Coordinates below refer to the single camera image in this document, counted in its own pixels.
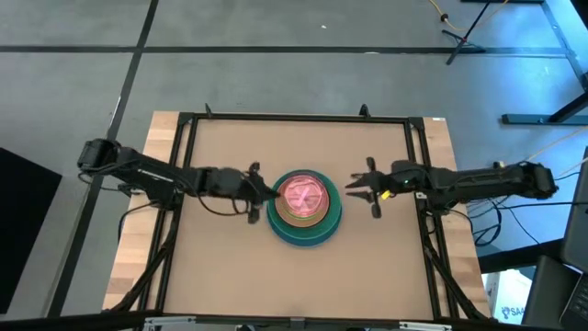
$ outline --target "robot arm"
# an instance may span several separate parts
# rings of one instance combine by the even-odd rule
[[[132,189],[145,191],[150,201],[166,210],[177,206],[181,193],[244,200],[252,205],[249,222],[255,223],[263,202],[279,197],[259,176],[258,163],[253,163],[247,172],[229,167],[179,168],[122,147],[118,142],[94,139],[85,143],[77,165],[90,177],[111,175],[122,180],[125,184],[119,188],[127,194]]]
[[[460,202],[518,195],[548,199],[558,190],[551,171],[540,164],[521,162],[505,167],[466,171],[395,161],[387,175],[376,170],[373,158],[367,159],[369,172],[352,175],[355,182],[346,188],[370,187],[371,191],[347,192],[373,203],[372,215],[381,217],[378,197],[386,199],[400,193],[422,192],[432,213],[447,213]]]

